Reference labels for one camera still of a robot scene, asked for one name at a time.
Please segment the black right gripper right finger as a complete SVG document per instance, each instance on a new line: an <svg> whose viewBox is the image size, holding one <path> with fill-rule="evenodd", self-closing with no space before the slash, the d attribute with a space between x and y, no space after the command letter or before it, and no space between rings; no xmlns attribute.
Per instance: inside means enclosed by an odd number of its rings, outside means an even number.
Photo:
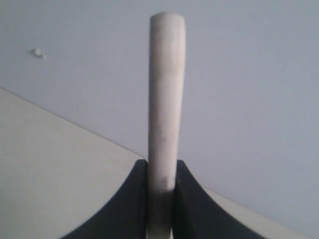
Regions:
<svg viewBox="0 0 319 239"><path fill-rule="evenodd" d="M173 203L175 239L285 239L287 230L245 210L231 215L197 182L184 163L177 162Z"/></svg>

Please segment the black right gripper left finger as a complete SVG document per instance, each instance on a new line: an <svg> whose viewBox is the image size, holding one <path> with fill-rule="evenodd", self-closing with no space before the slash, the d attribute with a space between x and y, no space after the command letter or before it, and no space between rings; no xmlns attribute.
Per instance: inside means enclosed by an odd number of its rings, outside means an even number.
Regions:
<svg viewBox="0 0 319 239"><path fill-rule="evenodd" d="M145 239L147 227L147 167L137 160L114 196L65 239Z"/></svg>

